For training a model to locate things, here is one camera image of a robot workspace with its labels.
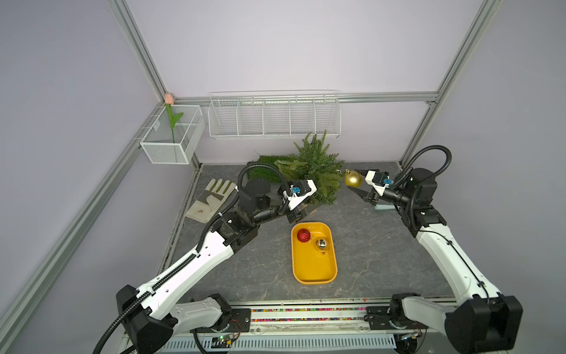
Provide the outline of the matte gold ornament ball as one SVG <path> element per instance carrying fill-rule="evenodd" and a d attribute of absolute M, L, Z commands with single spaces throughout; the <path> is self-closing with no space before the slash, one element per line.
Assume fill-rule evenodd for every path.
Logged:
<path fill-rule="evenodd" d="M 360 172 L 355 170 L 345 170 L 344 182 L 347 187 L 358 188 L 364 182 L 364 177 Z"/>

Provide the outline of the red ribbed ornament ball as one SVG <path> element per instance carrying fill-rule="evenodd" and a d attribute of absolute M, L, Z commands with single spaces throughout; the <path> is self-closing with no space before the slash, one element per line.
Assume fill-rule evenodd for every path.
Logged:
<path fill-rule="evenodd" d="M 308 229 L 300 229 L 299 231 L 297 231 L 296 237 L 300 243 L 309 243 L 312 235 Z"/>

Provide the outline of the small green christmas tree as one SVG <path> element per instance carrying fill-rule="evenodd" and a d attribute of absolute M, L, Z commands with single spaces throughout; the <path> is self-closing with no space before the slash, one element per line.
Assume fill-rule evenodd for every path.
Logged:
<path fill-rule="evenodd" d="M 327 132 L 308 134 L 302 144 L 295 142 L 297 153 L 277 159 L 274 165 L 289 181 L 313 180 L 317 191 L 308 200 L 311 204 L 332 205 L 341 188 L 344 161 L 337 153 L 330 153 L 326 143 Z"/>

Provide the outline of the yellow plastic tray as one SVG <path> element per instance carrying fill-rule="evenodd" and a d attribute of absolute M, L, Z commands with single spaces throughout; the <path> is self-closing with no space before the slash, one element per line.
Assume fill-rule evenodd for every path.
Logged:
<path fill-rule="evenodd" d="M 312 238 L 309 243 L 297 240 L 297 231 L 308 229 Z M 323 238 L 328 241 L 329 248 L 321 252 L 316 241 Z M 291 253 L 293 276 L 303 285 L 325 285 L 333 282 L 338 275 L 338 264 L 335 256 L 333 236 L 327 224 L 321 222 L 305 222 L 296 224 L 291 231 Z"/>

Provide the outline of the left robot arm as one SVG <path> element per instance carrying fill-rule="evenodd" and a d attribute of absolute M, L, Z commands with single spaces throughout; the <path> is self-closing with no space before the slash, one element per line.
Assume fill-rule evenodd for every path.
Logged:
<path fill-rule="evenodd" d="M 240 251 L 262 224 L 283 216 L 303 218 L 299 205 L 317 191 L 312 180 L 285 181 L 276 194 L 268 181 L 252 179 L 215 215 L 198 244 L 154 279 L 138 288 L 125 286 L 116 295 L 119 316 L 110 326 L 123 325 L 131 340 L 127 353 L 155 353 L 178 333 L 208 328 L 221 332 L 231 323 L 232 308 L 219 294 L 191 302 L 178 301 L 205 275 Z"/>

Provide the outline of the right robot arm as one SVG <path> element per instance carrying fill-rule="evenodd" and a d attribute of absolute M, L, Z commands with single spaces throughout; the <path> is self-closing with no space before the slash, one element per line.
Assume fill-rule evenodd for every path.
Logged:
<path fill-rule="evenodd" d="M 394 205 L 412 236 L 422 245 L 447 280 L 455 305 L 441 305 L 416 293 L 392 296 L 386 317 L 398 328 L 424 325 L 445 335 L 458 353 L 511 350 L 523 307 L 480 272 L 455 240 L 447 222 L 432 205 L 437 183 L 433 172 L 410 169 L 390 180 L 381 171 L 347 171 L 346 186 L 365 202 Z"/>

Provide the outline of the light blue flat object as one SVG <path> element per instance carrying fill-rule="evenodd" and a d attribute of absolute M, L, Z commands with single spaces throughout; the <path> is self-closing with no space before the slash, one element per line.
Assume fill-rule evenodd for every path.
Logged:
<path fill-rule="evenodd" d="M 393 204 L 382 204 L 378 203 L 374 206 L 375 210 L 391 210 L 395 209 L 396 207 Z"/>

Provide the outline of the beige work glove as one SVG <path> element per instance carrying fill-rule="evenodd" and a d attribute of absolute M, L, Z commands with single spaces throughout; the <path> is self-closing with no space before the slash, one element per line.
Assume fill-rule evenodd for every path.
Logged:
<path fill-rule="evenodd" d="M 235 189 L 236 184 L 231 180 L 211 179 L 184 216 L 193 221 L 207 224 L 220 211 Z"/>

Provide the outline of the pink artificial tulip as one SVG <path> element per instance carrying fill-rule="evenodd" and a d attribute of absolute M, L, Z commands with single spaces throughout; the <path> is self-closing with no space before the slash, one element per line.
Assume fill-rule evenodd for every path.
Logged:
<path fill-rule="evenodd" d="M 166 93 L 164 97 L 165 109 L 169 117 L 170 130 L 172 134 L 172 142 L 175 143 L 175 126 L 178 121 L 184 116 L 184 112 L 175 113 L 172 106 L 175 104 L 175 98 L 171 93 Z"/>

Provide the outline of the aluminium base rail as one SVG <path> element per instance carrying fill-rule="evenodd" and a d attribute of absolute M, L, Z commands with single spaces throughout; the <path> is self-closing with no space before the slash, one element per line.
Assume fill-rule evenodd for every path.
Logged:
<path fill-rule="evenodd" d="M 157 353 L 455 353 L 422 322 L 394 323 L 388 299 L 233 303 L 226 328 L 181 330 Z"/>

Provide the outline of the white mesh wall box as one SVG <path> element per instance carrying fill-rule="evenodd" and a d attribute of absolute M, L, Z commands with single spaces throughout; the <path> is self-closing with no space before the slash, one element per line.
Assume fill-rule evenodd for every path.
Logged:
<path fill-rule="evenodd" d="M 140 145 L 154 165 L 190 165 L 205 126 L 200 106 L 166 104 Z"/>

